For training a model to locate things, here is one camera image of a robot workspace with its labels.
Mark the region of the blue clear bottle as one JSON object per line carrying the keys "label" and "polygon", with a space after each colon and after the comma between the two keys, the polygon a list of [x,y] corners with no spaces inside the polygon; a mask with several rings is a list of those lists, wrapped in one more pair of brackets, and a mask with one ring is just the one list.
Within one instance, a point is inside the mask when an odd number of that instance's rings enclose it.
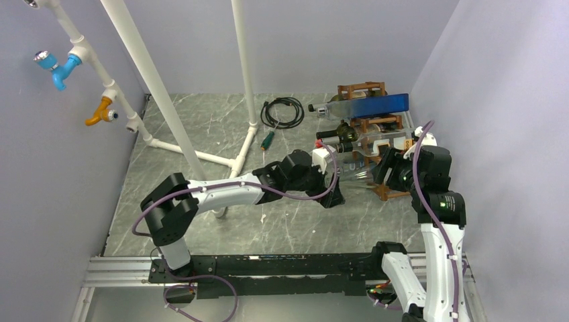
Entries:
{"label": "blue clear bottle", "polygon": [[338,174],[340,176],[362,176],[370,174],[372,169],[376,166],[374,162],[366,164],[364,161],[346,162],[338,166]]}

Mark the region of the clear square liquor bottle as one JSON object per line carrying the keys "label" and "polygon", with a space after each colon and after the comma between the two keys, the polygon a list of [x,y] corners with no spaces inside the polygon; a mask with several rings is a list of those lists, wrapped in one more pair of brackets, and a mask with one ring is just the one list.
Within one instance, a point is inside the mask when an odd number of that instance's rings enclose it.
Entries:
{"label": "clear square liquor bottle", "polygon": [[387,148],[406,150],[413,143],[413,128],[393,131],[356,132],[351,138],[334,145],[339,153],[356,152],[365,157],[382,156]]}

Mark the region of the dark wine bottle cream label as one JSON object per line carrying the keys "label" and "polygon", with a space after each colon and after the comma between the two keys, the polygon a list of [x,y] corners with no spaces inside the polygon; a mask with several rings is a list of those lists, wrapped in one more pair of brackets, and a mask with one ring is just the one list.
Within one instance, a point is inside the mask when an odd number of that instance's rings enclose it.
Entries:
{"label": "dark wine bottle cream label", "polygon": [[341,123],[337,128],[328,131],[319,131],[315,134],[316,140],[327,138],[338,138],[340,142],[355,142],[364,133],[381,132],[381,128],[377,124],[371,124],[364,127],[363,123],[355,123],[349,125],[346,122]]}

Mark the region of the tall blue liquid bottle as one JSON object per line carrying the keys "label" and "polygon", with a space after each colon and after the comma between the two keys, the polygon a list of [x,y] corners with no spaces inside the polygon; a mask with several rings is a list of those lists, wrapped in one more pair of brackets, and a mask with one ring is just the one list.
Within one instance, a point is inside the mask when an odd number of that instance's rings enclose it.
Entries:
{"label": "tall blue liquid bottle", "polygon": [[400,113],[409,110],[409,95],[407,93],[367,97],[328,103],[318,109],[316,116],[328,120],[366,119],[381,115]]}

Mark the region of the dark green wine bottle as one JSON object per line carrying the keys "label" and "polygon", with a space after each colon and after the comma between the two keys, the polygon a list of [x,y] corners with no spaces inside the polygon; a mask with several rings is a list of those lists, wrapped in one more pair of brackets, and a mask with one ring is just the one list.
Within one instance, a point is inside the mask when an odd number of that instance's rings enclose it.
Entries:
{"label": "dark green wine bottle", "polygon": [[[357,91],[357,92],[353,92],[352,93],[352,99],[363,99],[363,98],[367,98],[367,97],[381,97],[382,93],[380,91]],[[330,100],[324,102],[324,103],[319,103],[319,104],[309,104],[308,105],[308,111],[309,112],[316,112],[318,109],[320,108],[324,108],[328,103],[334,102],[334,101],[345,101],[348,100],[348,94],[344,93],[341,95],[334,95]]]}

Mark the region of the tall clear glass bottle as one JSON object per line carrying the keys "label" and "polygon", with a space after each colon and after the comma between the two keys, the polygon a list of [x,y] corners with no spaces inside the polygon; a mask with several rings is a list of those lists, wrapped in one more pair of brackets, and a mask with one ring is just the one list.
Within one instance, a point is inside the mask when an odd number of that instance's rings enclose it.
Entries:
{"label": "tall clear glass bottle", "polygon": [[349,188],[374,189],[377,186],[373,180],[373,175],[369,172],[343,174],[340,176],[339,181],[341,186]]}

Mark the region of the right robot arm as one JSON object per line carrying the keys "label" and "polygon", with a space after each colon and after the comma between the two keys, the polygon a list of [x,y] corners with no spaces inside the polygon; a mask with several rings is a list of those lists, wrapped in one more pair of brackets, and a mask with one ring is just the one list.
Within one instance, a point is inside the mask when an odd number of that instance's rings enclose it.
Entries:
{"label": "right robot arm", "polygon": [[376,182],[408,192],[425,245],[426,283],[414,273],[402,244],[380,242],[370,259],[377,278],[388,277],[403,321],[469,321],[464,295],[462,246],[466,228],[464,197],[450,190],[450,151],[421,146],[414,152],[389,147],[372,169]]}

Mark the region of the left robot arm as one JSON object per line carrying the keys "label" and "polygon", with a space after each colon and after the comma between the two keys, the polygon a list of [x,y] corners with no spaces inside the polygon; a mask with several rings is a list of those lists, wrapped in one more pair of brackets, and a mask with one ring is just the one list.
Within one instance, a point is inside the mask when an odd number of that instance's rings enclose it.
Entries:
{"label": "left robot arm", "polygon": [[202,213],[262,205],[283,197],[316,201],[326,209],[344,204],[337,154],[329,146],[310,153],[295,150],[281,161],[222,180],[187,180],[180,172],[171,174],[140,203],[140,219],[148,227],[144,235],[164,256],[166,273],[177,282],[185,281],[193,272],[193,263],[184,235]]}

